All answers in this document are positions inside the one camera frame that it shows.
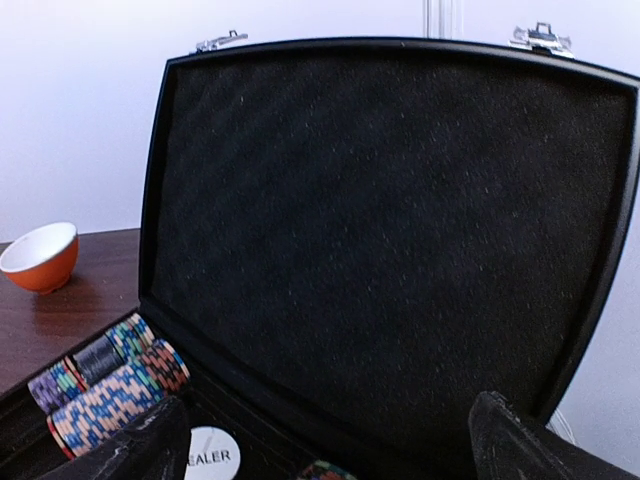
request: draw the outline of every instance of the wall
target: wall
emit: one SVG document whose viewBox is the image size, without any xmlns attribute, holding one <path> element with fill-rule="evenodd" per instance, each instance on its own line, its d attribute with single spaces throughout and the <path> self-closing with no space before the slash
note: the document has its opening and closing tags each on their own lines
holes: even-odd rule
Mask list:
<svg viewBox="0 0 640 480">
<path fill-rule="evenodd" d="M 577 58 L 640 76 L 640 2 L 466 0 L 464 38 L 505 45 L 516 25 L 549 22 Z M 585 450 L 640 475 L 640 219 L 638 201 L 596 334 L 560 409 Z"/>
<path fill-rule="evenodd" d="M 139 225 L 164 63 L 250 41 L 420 36 L 421 0 L 0 0 L 0 242 L 68 219 Z"/>
</svg>

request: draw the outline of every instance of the white poker chip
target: white poker chip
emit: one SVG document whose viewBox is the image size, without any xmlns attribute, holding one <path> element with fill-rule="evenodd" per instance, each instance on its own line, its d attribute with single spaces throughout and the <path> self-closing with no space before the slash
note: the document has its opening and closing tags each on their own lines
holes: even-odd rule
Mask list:
<svg viewBox="0 0 640 480">
<path fill-rule="evenodd" d="M 240 468 L 240 447 L 224 430 L 191 429 L 191 448 L 185 480 L 233 480 Z"/>
</svg>

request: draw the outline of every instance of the case lid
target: case lid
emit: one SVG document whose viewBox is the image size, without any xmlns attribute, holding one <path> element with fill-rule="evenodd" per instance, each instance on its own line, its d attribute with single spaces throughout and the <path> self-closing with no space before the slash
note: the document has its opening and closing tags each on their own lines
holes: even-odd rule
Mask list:
<svg viewBox="0 0 640 480">
<path fill-rule="evenodd" d="M 591 337 L 635 192 L 638 86 L 425 40 L 170 60 L 141 308 L 345 468 L 471 475 L 476 395 L 546 421 Z"/>
</svg>

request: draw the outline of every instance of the bowl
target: bowl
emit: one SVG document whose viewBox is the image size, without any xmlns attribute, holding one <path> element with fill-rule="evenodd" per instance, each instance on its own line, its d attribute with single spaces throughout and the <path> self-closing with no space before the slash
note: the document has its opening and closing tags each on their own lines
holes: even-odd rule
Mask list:
<svg viewBox="0 0 640 480">
<path fill-rule="evenodd" d="M 78 229 L 57 222 L 36 228 L 0 255 L 0 270 L 16 285 L 42 295 L 69 281 L 78 259 Z"/>
</svg>

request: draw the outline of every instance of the brown table surface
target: brown table surface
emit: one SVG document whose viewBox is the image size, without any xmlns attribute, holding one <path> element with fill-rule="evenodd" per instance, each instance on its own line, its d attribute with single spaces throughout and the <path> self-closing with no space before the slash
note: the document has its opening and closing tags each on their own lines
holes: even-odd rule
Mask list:
<svg viewBox="0 0 640 480">
<path fill-rule="evenodd" d="M 73 276 L 50 295 L 0 274 L 0 394 L 137 306 L 138 239 L 137 229 L 80 235 Z"/>
</svg>

